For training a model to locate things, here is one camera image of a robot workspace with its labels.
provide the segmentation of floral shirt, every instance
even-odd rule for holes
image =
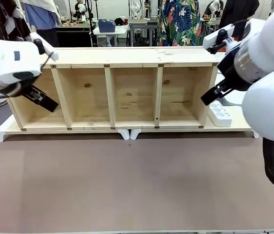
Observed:
[[[162,0],[158,22],[159,46],[200,45],[198,0]]]

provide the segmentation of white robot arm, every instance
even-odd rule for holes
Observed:
[[[142,8],[141,0],[131,0],[130,11],[133,19],[137,18],[137,14],[141,11],[141,8]]]
[[[216,11],[219,11],[220,10],[220,0],[214,0],[210,4],[209,9],[210,9],[212,14],[214,14]]]
[[[54,111],[58,104],[33,83],[41,75],[40,54],[56,61],[57,52],[37,33],[27,41],[0,40],[0,98],[24,96],[30,101]]]
[[[265,172],[274,184],[274,13],[266,20],[251,19],[246,37],[236,42],[231,37],[237,24],[228,25],[204,38],[211,53],[226,47],[218,64],[225,79],[201,98],[208,105],[232,90],[247,91],[242,109],[248,124],[263,139]]]

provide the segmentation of wooden shelf unit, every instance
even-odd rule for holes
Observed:
[[[20,129],[81,131],[205,126],[208,107],[201,96],[215,84],[218,59],[203,48],[58,51],[60,60],[49,61],[36,86],[60,105],[50,113],[24,97],[10,98],[8,102]]]

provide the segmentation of white shelf base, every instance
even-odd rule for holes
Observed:
[[[80,134],[80,133],[119,133],[124,140],[130,139],[129,131],[126,129],[109,129],[109,130],[38,130],[38,131],[21,131],[18,127],[15,117],[11,115],[0,126],[0,142],[6,140],[9,135],[31,135],[31,134]]]
[[[155,132],[251,132],[252,129],[244,119],[241,107],[225,107],[231,114],[233,121],[230,127],[216,127],[208,117],[204,128],[188,129],[132,129],[131,133],[127,129],[101,129],[101,130],[38,130],[21,131],[18,127],[15,117],[11,115],[0,126],[0,142],[6,140],[8,135],[28,135],[28,134],[80,134],[80,133],[119,133],[124,140],[135,140],[139,133]],[[259,138],[259,134],[254,132],[254,137]]]

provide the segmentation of white plastic foot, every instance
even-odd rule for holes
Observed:
[[[120,133],[124,140],[129,140],[129,131],[127,129],[118,129],[118,133]]]
[[[257,132],[255,132],[254,130],[253,130],[253,133],[254,133],[254,138],[258,139],[259,138],[259,134]]]
[[[141,132],[141,129],[132,129],[130,133],[130,139],[135,140],[137,139],[137,136]]]
[[[6,140],[7,137],[8,135],[6,135],[5,132],[0,132],[0,142],[3,142],[4,140]]]

